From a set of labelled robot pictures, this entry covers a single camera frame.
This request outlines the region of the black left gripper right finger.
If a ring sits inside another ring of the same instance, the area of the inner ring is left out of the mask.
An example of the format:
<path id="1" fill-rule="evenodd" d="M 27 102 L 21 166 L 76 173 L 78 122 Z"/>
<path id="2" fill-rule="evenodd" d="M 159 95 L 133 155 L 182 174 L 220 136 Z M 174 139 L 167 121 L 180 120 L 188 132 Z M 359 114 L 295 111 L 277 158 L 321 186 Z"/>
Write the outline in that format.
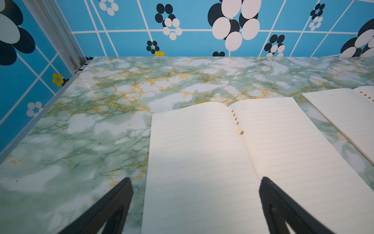
<path id="1" fill-rule="evenodd" d="M 263 177 L 259 195 L 271 234 L 331 234 L 332 231 L 315 219 L 268 177 Z"/>

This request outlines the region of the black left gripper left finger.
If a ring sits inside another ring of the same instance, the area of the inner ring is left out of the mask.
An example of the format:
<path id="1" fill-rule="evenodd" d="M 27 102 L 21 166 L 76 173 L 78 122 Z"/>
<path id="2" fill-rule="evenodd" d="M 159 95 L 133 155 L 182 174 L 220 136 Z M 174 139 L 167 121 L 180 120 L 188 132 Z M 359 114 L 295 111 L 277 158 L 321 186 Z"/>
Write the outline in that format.
<path id="1" fill-rule="evenodd" d="M 101 228 L 104 234 L 122 233 L 132 196 L 131 179 L 126 177 L 60 233 L 97 234 Z"/>

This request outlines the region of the orange cover notebook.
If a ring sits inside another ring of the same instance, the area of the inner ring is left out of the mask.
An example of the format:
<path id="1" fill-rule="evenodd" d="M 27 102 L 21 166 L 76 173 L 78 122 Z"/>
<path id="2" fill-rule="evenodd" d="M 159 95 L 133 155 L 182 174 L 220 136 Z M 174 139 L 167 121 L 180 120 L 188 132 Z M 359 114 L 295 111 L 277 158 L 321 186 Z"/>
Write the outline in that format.
<path id="1" fill-rule="evenodd" d="M 152 116 L 143 234 L 267 234 L 270 178 L 337 234 L 374 231 L 374 192 L 291 97 Z"/>

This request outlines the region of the green cover notebook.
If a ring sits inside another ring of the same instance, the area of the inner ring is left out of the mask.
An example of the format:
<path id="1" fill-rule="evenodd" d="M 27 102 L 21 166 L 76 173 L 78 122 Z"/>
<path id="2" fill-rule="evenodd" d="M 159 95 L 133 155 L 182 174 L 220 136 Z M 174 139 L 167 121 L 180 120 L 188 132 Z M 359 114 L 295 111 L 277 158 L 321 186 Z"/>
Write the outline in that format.
<path id="1" fill-rule="evenodd" d="M 340 88 L 302 94 L 374 163 L 374 87 Z"/>

